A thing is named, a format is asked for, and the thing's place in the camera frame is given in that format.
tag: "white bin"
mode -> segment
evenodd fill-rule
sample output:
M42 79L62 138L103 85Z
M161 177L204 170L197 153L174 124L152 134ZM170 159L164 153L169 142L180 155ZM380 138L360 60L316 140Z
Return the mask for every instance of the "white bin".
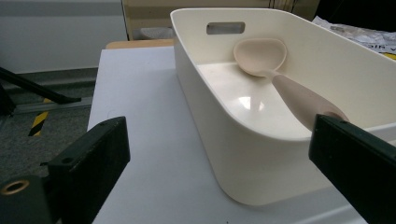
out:
M242 39L282 40L284 75L340 107L380 138L396 138L396 62L288 12L258 8L173 11L177 75L221 188L240 203L287 199L331 183L308 159L309 132L271 82L233 58ZM243 22L242 34L208 35L210 22Z

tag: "white table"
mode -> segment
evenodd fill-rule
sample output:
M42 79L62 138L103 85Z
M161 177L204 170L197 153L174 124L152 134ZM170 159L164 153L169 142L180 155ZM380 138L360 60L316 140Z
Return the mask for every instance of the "white table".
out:
M365 223L335 189L264 206L229 198L212 173L173 47L102 51L89 129L127 118L131 161L94 223Z

